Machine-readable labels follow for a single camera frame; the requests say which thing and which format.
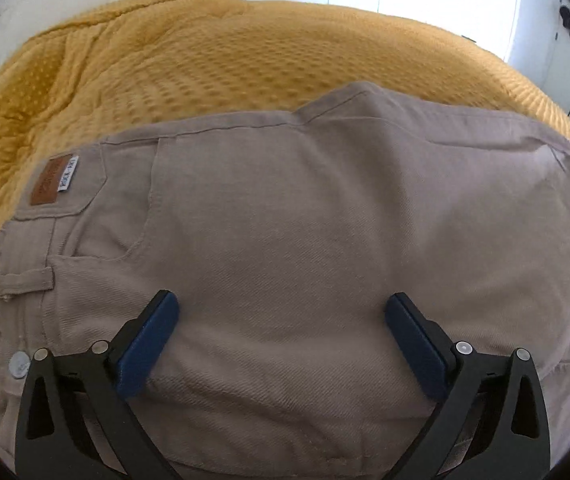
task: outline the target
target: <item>silver rivet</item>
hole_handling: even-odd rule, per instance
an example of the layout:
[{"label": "silver rivet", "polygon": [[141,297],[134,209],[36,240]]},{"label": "silver rivet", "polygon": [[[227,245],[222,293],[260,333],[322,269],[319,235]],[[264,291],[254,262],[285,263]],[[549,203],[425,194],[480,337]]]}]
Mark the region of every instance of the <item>silver rivet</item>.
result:
[{"label": "silver rivet", "polygon": [[95,354],[104,354],[107,352],[107,349],[110,347],[110,344],[107,341],[97,341],[92,345],[92,352]]},{"label": "silver rivet", "polygon": [[466,343],[465,341],[459,341],[456,343],[456,349],[459,354],[470,355],[473,351],[472,345]]},{"label": "silver rivet", "polygon": [[521,360],[521,361],[529,361],[530,360],[530,353],[524,349],[524,348],[519,348],[516,351],[516,356]]},{"label": "silver rivet", "polygon": [[49,352],[47,351],[46,348],[39,348],[34,352],[34,359],[36,359],[36,361],[43,361],[43,359],[48,355]]},{"label": "silver rivet", "polygon": [[9,359],[9,373],[14,379],[22,379],[30,371],[30,362],[30,357],[25,352],[16,352]]}]

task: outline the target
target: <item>clothing label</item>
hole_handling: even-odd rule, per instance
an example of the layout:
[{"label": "clothing label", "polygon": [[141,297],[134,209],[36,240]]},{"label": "clothing label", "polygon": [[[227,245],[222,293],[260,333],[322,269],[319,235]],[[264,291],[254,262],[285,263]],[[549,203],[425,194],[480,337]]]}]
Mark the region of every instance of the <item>clothing label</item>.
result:
[{"label": "clothing label", "polygon": [[30,205],[53,204],[58,195],[58,184],[71,155],[62,155],[47,162],[31,192]]},{"label": "clothing label", "polygon": [[69,159],[69,162],[65,167],[65,171],[63,171],[63,176],[60,177],[60,182],[58,183],[59,191],[67,191],[69,182],[71,181],[74,170],[76,169],[76,164],[78,164],[78,155],[75,155]]}]

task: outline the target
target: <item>blue pad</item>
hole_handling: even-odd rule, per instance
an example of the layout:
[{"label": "blue pad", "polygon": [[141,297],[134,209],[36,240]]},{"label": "blue pad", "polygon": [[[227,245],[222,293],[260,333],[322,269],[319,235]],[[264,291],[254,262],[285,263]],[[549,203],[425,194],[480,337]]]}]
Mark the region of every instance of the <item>blue pad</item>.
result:
[{"label": "blue pad", "polygon": [[410,311],[396,296],[387,300],[385,323],[396,338],[423,393],[433,400],[446,399],[448,394],[446,363]]},{"label": "blue pad", "polygon": [[145,321],[138,335],[116,362],[116,392],[121,399],[134,397],[145,385],[165,343],[178,322],[176,296],[168,293]]}]

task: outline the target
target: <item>leather label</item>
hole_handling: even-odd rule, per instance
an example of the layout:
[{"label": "leather label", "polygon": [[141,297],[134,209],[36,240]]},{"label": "leather label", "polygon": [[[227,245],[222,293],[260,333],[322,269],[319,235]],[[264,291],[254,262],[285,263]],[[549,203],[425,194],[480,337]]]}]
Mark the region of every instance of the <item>leather label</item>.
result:
[{"label": "leather label", "polygon": [[62,155],[47,162],[31,192],[30,205],[53,204],[58,198],[58,185],[72,155]]}]

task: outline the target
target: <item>yellow blanket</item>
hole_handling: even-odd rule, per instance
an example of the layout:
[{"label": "yellow blanket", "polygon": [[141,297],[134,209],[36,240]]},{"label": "yellow blanket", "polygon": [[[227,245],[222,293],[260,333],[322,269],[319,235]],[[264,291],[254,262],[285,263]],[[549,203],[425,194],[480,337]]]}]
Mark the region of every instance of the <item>yellow blanket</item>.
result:
[{"label": "yellow blanket", "polygon": [[344,7],[124,0],[29,40],[0,70],[0,227],[38,160],[111,132],[228,110],[292,110],[369,80],[446,104],[570,120],[472,42]]}]

